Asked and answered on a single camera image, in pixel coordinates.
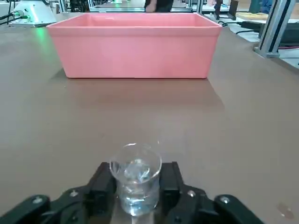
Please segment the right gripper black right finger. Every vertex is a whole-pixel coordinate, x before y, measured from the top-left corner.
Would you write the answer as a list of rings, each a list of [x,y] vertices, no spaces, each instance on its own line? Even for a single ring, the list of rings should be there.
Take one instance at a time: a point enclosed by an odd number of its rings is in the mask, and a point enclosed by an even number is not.
[[[160,171],[158,224],[262,224],[247,206],[229,194],[210,199],[202,189],[186,185],[177,162],[163,163]]]

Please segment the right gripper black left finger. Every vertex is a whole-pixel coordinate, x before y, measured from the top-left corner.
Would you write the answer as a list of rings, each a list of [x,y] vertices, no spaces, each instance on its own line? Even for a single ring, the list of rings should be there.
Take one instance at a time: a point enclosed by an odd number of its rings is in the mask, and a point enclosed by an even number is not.
[[[58,199],[33,195],[0,217],[2,224],[108,224],[110,223],[115,179],[109,163],[103,162],[84,186],[66,190]]]

